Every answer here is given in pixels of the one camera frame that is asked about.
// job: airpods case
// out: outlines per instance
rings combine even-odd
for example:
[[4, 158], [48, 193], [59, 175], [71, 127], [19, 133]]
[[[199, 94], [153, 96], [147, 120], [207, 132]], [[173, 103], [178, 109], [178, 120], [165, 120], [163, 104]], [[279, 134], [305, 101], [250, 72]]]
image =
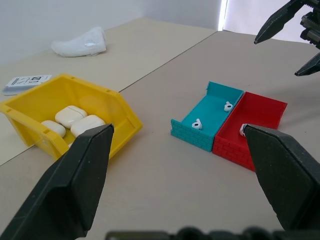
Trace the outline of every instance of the airpods case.
[[78, 137], [80, 134], [84, 133], [86, 130], [93, 129], [105, 124], [106, 123], [100, 117], [96, 115], [89, 115], [75, 122], [71, 126], [71, 133], [75, 137]]
[[61, 123], [63, 126], [69, 129], [76, 121], [79, 121], [86, 116], [88, 116], [86, 111], [79, 107], [70, 105], [55, 115], [55, 121]]
[[66, 134], [66, 129], [64, 128], [64, 126], [60, 125], [59, 123], [56, 123], [54, 121], [51, 120], [46, 120], [41, 122], [42, 125], [45, 125], [48, 129], [56, 132], [57, 134], [59, 134], [62, 138], [65, 136]]

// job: yellow bin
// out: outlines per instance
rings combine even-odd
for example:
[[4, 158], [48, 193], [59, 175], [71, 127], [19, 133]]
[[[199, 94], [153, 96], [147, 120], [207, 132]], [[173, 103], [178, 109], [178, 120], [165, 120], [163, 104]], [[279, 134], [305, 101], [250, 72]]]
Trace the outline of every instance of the yellow bin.
[[0, 111], [27, 146], [37, 145], [57, 160], [75, 137], [66, 129], [62, 138], [41, 122], [55, 121], [56, 113], [69, 105], [114, 125], [110, 158], [142, 128], [141, 121], [120, 93], [68, 74], [56, 76], [0, 103]]

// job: white wall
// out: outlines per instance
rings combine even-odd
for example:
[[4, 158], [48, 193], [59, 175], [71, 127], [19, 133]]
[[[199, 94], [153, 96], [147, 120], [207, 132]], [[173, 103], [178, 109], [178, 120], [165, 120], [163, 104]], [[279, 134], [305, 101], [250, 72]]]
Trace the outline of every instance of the white wall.
[[[228, 0], [224, 29], [257, 35], [267, 19], [287, 2], [289, 0]], [[274, 39], [309, 43], [300, 38], [305, 29], [300, 22], [302, 16], [311, 11], [308, 6], [301, 8]]]
[[216, 29], [219, 11], [220, 0], [1, 0], [0, 65], [46, 51], [52, 40], [144, 16]]

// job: airpod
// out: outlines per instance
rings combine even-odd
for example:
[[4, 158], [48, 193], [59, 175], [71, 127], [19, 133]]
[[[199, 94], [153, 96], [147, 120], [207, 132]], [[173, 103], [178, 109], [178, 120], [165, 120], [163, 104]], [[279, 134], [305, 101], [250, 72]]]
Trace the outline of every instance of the airpod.
[[230, 110], [232, 109], [233, 105], [230, 102], [226, 102], [224, 105], [224, 111], [225, 112], [230, 112]]
[[246, 128], [247, 125], [248, 125], [247, 123], [244, 123], [244, 124], [242, 124], [241, 127], [240, 127], [239, 134], [240, 134], [242, 137], [245, 137], [245, 136], [246, 136], [244, 131], [245, 131], [245, 128]]
[[76, 122], [88, 116], [85, 110], [70, 105], [59, 111], [55, 115], [55, 121], [70, 129], [71, 126]]
[[54, 121], [51, 120], [46, 120], [41, 122], [42, 125], [45, 125], [48, 129], [56, 132], [57, 134], [59, 134], [62, 138], [65, 136], [66, 134], [66, 129], [64, 128], [64, 126], [60, 125], [59, 123], [56, 123]]
[[85, 131], [89, 129], [93, 129], [102, 125], [105, 125], [105, 121], [103, 121], [101, 118], [99, 118], [96, 115], [89, 115], [85, 118], [82, 118], [81, 120], [75, 122], [71, 126], [71, 133], [78, 137], [80, 134], [83, 134]]
[[192, 123], [192, 127], [194, 129], [198, 129], [201, 130], [202, 129], [202, 124], [199, 118], [196, 119], [196, 121], [194, 123]]

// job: white card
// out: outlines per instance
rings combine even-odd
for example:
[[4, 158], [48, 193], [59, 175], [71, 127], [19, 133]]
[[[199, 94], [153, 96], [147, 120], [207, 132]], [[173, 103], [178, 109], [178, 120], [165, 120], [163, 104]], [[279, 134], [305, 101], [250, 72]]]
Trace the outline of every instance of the white card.
[[36, 86], [48, 81], [52, 75], [18, 76], [14, 77], [7, 87], [28, 87]]

